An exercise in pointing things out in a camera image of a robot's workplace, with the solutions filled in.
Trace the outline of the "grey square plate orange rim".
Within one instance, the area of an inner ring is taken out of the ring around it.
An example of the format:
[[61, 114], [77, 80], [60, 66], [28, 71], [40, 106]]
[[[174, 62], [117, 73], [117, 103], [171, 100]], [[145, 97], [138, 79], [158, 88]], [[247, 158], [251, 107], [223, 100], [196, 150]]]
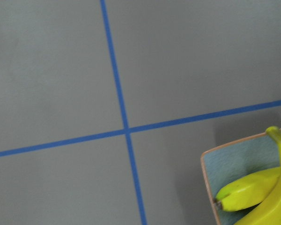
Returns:
[[259, 204], [244, 210], [227, 212], [214, 203], [216, 194], [222, 187], [241, 177], [280, 167], [278, 146], [266, 132], [249, 136], [204, 152], [201, 156], [201, 167], [216, 223], [236, 225], [238, 220]]

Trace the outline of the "brown table mat blue grid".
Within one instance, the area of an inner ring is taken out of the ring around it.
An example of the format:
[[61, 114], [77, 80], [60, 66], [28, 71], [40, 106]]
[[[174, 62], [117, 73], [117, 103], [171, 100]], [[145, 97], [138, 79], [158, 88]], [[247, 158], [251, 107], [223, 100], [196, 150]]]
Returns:
[[204, 151], [281, 127], [281, 0], [0, 0], [0, 225], [213, 225]]

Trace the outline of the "yellow banana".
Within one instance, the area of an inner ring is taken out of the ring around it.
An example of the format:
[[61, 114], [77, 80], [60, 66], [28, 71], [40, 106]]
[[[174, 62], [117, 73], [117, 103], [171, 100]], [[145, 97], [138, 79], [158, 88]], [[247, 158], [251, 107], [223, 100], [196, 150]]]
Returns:
[[[266, 134], [278, 146], [281, 167], [281, 130], [272, 126], [266, 129]], [[281, 225], [281, 171], [278, 182], [272, 192], [246, 216], [236, 222], [237, 225]]]
[[227, 212], [244, 210], [260, 204], [276, 186], [280, 167], [261, 170], [222, 187], [214, 198], [218, 208]]

